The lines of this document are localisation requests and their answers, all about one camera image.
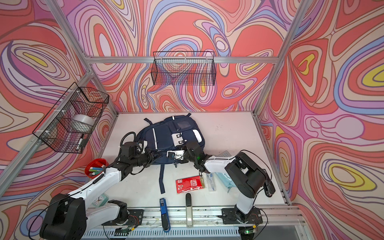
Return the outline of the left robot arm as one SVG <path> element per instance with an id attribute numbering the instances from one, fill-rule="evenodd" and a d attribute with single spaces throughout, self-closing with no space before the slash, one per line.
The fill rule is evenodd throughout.
<path id="1" fill-rule="evenodd" d="M 118 156 L 98 177 L 68 194 L 57 194 L 52 198 L 40 237 L 45 240 L 79 240 L 84 233 L 107 222 L 126 224 L 130 218 L 126 203 L 110 200 L 98 208 L 91 205 L 104 192 L 131 175 L 133 168 L 149 167 L 158 155 L 157 151 L 145 148 L 141 143 L 122 144 Z"/>

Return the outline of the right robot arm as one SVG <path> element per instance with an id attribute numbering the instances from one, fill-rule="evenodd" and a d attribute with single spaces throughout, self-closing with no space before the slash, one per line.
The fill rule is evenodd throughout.
<path id="1" fill-rule="evenodd" d="M 227 174 L 240 191 L 235 212 L 238 215 L 249 215 L 260 188 L 268 188 L 272 179 L 247 155 L 249 151 L 241 150 L 235 156 L 217 157 L 205 154 L 197 142 L 189 142 L 179 146 L 177 150 L 167 151 L 165 156 L 171 163 L 191 162 L 200 173 Z"/>

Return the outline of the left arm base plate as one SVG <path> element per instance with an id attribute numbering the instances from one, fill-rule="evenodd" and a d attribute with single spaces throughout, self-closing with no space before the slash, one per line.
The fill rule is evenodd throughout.
<path id="1" fill-rule="evenodd" d="M 103 226 L 138 227 L 143 222 L 143 209 L 128 209 L 126 213 L 119 214 L 117 219 L 103 223 Z"/>

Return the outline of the clear pen pack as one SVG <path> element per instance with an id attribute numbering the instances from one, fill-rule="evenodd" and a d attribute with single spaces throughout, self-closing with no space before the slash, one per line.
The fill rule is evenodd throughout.
<path id="1" fill-rule="evenodd" d="M 214 174 L 213 173 L 206 174 L 206 180 L 207 180 L 207 187 L 209 192 L 215 192 L 217 190 L 217 187 L 215 184 Z"/>

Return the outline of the navy blue backpack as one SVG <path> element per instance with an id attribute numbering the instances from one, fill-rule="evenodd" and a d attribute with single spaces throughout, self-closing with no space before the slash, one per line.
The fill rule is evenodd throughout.
<path id="1" fill-rule="evenodd" d="M 149 123 L 142 129 L 134 141 L 144 145 L 154 156 L 153 165 L 159 165 L 159 187 L 161 194 L 165 193 L 163 183 L 165 165 L 184 164 L 185 146 L 189 143 L 197 143 L 201 149 L 205 147 L 205 138 L 195 120 L 190 114 L 168 117 L 160 122 Z"/>

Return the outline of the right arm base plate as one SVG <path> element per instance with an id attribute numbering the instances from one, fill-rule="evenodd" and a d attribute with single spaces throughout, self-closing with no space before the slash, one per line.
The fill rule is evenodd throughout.
<path id="1" fill-rule="evenodd" d="M 223 208 L 218 218 L 223 220 L 225 225 L 252 224 L 258 226 L 263 223 L 261 210 L 253 207 L 249 213 L 244 214 L 237 208 Z"/>

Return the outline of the light blue pencil case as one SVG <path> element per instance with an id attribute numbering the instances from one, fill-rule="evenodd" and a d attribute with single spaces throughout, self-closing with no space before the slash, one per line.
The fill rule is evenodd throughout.
<path id="1" fill-rule="evenodd" d="M 231 188 L 236 187 L 234 181 L 231 179 L 229 175 L 224 173 L 216 173 L 216 176 L 219 178 L 222 184 L 227 188 L 228 192 L 230 191 Z"/>

